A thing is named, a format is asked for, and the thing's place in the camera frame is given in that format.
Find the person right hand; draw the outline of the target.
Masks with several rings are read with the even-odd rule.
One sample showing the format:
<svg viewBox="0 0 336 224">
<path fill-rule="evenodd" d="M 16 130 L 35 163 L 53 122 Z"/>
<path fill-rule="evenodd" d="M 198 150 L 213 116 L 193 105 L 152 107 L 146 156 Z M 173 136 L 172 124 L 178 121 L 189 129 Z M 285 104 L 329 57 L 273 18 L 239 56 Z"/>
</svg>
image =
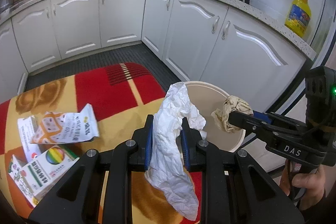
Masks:
<svg viewBox="0 0 336 224">
<path fill-rule="evenodd" d="M 325 181 L 325 170 L 322 165 L 318 167 L 315 173 L 298 173 L 294 176 L 291 184 L 297 188 L 306 189 L 299 204 L 300 210 L 307 210 L 322 200 L 325 194 Z"/>
</svg>

